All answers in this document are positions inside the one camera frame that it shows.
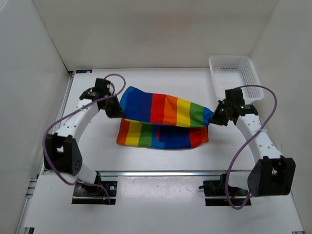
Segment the rainbow striped shorts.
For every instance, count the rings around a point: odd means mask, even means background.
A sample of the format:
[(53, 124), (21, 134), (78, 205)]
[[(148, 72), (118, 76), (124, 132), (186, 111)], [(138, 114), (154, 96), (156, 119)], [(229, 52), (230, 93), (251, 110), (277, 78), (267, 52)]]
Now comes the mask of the rainbow striped shorts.
[(117, 144), (161, 150), (193, 149), (209, 141), (213, 112), (171, 95), (147, 93), (130, 86), (120, 100)]

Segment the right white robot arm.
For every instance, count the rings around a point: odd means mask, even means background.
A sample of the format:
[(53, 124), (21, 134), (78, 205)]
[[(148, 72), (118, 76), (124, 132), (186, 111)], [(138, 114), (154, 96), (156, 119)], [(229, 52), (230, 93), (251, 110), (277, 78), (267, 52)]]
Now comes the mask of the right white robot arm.
[(295, 172), (295, 161), (284, 157), (273, 145), (264, 131), (267, 121), (261, 122), (258, 111), (252, 104), (247, 104), (242, 87), (225, 91), (225, 99), (218, 106), (211, 118), (211, 123), (226, 126), (228, 121), (243, 134), (246, 146), (249, 146), (255, 166), (248, 175), (247, 190), (254, 197), (288, 195), (291, 191)]

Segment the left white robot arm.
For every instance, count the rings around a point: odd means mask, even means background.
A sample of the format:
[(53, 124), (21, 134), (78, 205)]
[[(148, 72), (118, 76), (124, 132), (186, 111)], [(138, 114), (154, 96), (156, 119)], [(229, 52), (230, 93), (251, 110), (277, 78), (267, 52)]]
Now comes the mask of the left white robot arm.
[(109, 118), (124, 117), (117, 96), (115, 86), (107, 77), (97, 78), (94, 87), (80, 95), (76, 109), (58, 120), (60, 127), (51, 134), (52, 127), (49, 126), (43, 136), (44, 167), (54, 171), (67, 185), (84, 184), (91, 195), (97, 195), (102, 190), (100, 174), (83, 163), (78, 142), (90, 121), (101, 110)]

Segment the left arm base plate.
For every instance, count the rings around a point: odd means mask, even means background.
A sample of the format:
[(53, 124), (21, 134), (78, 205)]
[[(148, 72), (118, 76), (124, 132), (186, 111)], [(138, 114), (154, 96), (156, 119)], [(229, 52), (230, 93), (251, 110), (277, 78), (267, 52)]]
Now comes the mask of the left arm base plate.
[(108, 194), (99, 187), (90, 187), (77, 183), (74, 187), (72, 204), (85, 205), (115, 205), (117, 196), (117, 180), (102, 180), (102, 187)]

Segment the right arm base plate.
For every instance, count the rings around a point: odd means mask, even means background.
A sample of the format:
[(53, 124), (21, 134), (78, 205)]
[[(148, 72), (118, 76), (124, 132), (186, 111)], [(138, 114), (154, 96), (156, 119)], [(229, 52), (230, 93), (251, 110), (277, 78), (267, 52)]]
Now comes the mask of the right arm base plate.
[[(219, 180), (205, 180), (198, 188), (204, 192), (206, 207), (230, 206), (225, 193), (226, 175), (222, 174)], [(228, 187), (231, 202), (240, 206), (248, 196), (248, 190), (239, 187)]]

